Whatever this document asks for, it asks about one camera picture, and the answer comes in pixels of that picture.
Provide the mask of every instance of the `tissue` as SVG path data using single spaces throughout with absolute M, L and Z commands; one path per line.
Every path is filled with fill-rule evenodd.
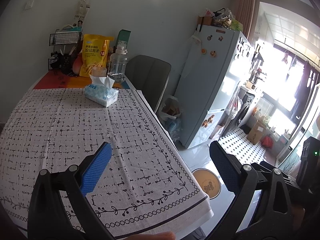
M 105 107 L 110 106 L 118 99 L 119 91 L 112 88 L 113 79 L 109 77 L 94 77 L 90 75 L 92 84 L 84 88 L 84 95 L 86 98 L 97 102 Z

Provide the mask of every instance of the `hand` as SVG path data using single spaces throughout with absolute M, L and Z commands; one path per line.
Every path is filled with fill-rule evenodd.
M 176 236 L 173 232 L 163 232 L 155 235 L 132 235 L 127 237 L 125 240 L 175 240 Z

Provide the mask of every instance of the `black and white tile floor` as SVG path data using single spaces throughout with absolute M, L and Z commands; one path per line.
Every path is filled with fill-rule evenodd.
M 220 138 L 219 143 L 227 153 L 235 155 L 241 164 L 260 163 L 264 160 L 265 148 L 260 142 L 253 145 L 240 128 Z

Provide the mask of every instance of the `refrigerator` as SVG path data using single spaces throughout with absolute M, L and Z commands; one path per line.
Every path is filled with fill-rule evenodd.
M 198 30 L 174 95 L 186 148 L 209 139 L 238 84 L 248 78 L 254 54 L 241 32 L 207 25 Z

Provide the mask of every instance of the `beige curtain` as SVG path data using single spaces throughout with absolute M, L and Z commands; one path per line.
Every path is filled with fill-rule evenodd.
M 256 0 L 237 0 L 236 10 L 234 12 L 236 20 L 242 23 L 242 32 L 247 38 L 252 24 L 255 2 Z

